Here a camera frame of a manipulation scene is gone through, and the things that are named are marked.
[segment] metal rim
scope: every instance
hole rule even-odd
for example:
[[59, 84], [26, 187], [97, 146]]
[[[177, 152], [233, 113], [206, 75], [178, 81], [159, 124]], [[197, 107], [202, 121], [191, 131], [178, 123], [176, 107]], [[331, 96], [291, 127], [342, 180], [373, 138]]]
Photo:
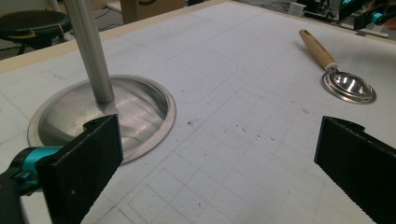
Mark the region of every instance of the metal rim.
[[[166, 113], [165, 119], [162, 122], [161, 127], [159, 128], [159, 131], [156, 132], [155, 134], [153, 134], [149, 138], [149, 140], [143, 142], [141, 145], [139, 145], [138, 147], [134, 147], [134, 148], [125, 148], [124, 142], [122, 140], [123, 155], [124, 155], [124, 160], [122, 163], [125, 163], [127, 161], [132, 161], [134, 159], [137, 159], [140, 156], [146, 154], [147, 152], [152, 150], [154, 147], [156, 147], [165, 138], [165, 136], [170, 132], [170, 130], [175, 122], [175, 119], [176, 119], [176, 104], [175, 104], [175, 100], [173, 99], [170, 92], [164, 86], [160, 85], [159, 83], [157, 83], [153, 80], [150, 80], [150, 79], [147, 79], [144, 77], [126, 76], [126, 75], [111, 76], [111, 79], [112, 80], [122, 79], [122, 80], [129, 80], [129, 81], [135, 81], [138, 83], [142, 83], [143, 85], [150, 87], [152, 91], [156, 91], [156, 92], [160, 93], [163, 96], [163, 99], [160, 99], [160, 100], [165, 100], [166, 105], [167, 105], [167, 108], [166, 108], [167, 113]], [[72, 85], [72, 86], [62, 90], [62, 91], [59, 91], [58, 93], [56, 93], [55, 95], [50, 97], [42, 106], [40, 106], [38, 108], [38, 110], [33, 115], [32, 119], [30, 121], [30, 124], [29, 124], [29, 128], [28, 128], [28, 141], [29, 141], [30, 146], [39, 147], [39, 146], [46, 145], [45, 143], [42, 142], [40, 133], [38, 131], [42, 120], [44, 119], [44, 117], [46, 117], [48, 115], [50, 109], [54, 105], [56, 105], [62, 97], [64, 97], [67, 93], [74, 91], [75, 89], [80, 88], [81, 86], [84, 86], [84, 85], [90, 85], [88, 80], [79, 82], [75, 85]], [[122, 121], [122, 116], [120, 116], [120, 115], [119, 115], [119, 120], [120, 120], [120, 126], [121, 126], [123, 121]]]
[[370, 104], [376, 93], [362, 78], [353, 74], [330, 71], [323, 75], [324, 87], [334, 96], [354, 104]]

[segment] black clamp jaw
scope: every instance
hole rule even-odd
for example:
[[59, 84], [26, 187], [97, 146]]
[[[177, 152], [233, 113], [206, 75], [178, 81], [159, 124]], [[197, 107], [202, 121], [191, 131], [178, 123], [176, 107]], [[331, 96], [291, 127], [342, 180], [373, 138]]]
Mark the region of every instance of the black clamp jaw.
[[355, 18], [353, 29], [360, 30], [372, 23], [377, 26], [396, 17], [396, 4], [390, 5], [385, 1], [375, 1], [375, 6]]
[[315, 163], [375, 223], [396, 223], [396, 149], [344, 119], [323, 117]]
[[64, 147], [28, 147], [14, 158], [0, 175], [0, 223], [27, 223], [20, 197], [40, 188], [52, 223], [81, 222], [123, 160], [117, 115], [83, 126]]

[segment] small metal dish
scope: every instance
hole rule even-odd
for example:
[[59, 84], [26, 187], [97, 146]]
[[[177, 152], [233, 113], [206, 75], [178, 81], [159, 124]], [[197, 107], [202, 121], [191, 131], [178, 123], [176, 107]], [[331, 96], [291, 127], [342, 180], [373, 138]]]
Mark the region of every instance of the small metal dish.
[[88, 80], [50, 97], [30, 121], [30, 146], [64, 146], [84, 131], [82, 124], [118, 114], [122, 163], [137, 159], [156, 147], [170, 132], [176, 119], [176, 105], [171, 93], [144, 77], [111, 76], [111, 84], [115, 100], [106, 105], [95, 102]]
[[329, 71], [322, 77], [325, 88], [338, 98], [355, 104], [375, 101], [375, 90], [362, 78], [350, 73]]

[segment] round metal plate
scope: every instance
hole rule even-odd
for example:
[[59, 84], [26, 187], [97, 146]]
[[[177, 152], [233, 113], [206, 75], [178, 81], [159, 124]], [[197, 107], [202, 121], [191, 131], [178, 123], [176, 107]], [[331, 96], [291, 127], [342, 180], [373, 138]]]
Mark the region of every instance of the round metal plate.
[[110, 114], [119, 115], [123, 163], [157, 146], [176, 118], [170, 92], [143, 77], [111, 76], [111, 84], [115, 100], [107, 105], [95, 102], [88, 80], [49, 98], [29, 124], [30, 146], [64, 146], [83, 132], [85, 122]]
[[322, 77], [326, 89], [336, 97], [355, 104], [375, 101], [375, 90], [362, 78], [344, 72], [327, 72]]

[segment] white table surface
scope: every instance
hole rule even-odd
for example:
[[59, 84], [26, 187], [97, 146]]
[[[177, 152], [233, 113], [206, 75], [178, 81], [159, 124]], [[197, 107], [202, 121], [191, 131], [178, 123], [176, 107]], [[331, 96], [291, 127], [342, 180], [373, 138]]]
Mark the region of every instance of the white table surface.
[[[370, 83], [376, 102], [326, 92], [300, 29]], [[177, 119], [149, 154], [119, 168], [83, 223], [372, 223], [314, 155], [325, 115], [396, 146], [395, 45], [231, 2], [103, 45], [110, 74], [164, 85]], [[35, 111], [87, 78], [77, 50], [2, 73], [1, 172], [28, 147]], [[23, 202], [31, 223], [50, 223], [42, 193]]]

